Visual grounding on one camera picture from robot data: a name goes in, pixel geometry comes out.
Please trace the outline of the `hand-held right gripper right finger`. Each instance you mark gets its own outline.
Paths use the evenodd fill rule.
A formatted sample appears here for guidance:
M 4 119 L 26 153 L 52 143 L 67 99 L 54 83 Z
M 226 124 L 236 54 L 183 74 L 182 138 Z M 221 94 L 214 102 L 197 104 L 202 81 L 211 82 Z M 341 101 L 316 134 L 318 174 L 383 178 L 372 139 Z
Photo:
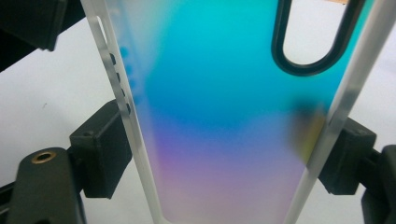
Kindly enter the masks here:
M 330 194 L 356 193 L 359 165 L 371 153 L 375 140 L 371 130 L 354 119 L 346 121 L 318 177 Z

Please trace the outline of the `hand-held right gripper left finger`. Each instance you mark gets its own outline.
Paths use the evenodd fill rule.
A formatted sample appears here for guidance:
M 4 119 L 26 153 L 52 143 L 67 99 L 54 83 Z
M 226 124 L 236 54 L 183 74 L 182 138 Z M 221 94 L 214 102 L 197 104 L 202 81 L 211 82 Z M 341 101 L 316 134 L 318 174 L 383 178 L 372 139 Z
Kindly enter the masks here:
M 133 157 L 116 101 L 104 104 L 69 139 L 85 196 L 111 199 Z

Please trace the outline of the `blue phone case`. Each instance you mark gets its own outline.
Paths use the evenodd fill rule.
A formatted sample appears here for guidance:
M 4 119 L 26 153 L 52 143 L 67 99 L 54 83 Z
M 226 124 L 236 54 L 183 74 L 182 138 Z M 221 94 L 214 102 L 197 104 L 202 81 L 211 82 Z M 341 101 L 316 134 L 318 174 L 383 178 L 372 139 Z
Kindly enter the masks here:
M 81 0 L 154 224 L 295 224 L 396 22 L 348 0 L 285 54 L 293 0 Z

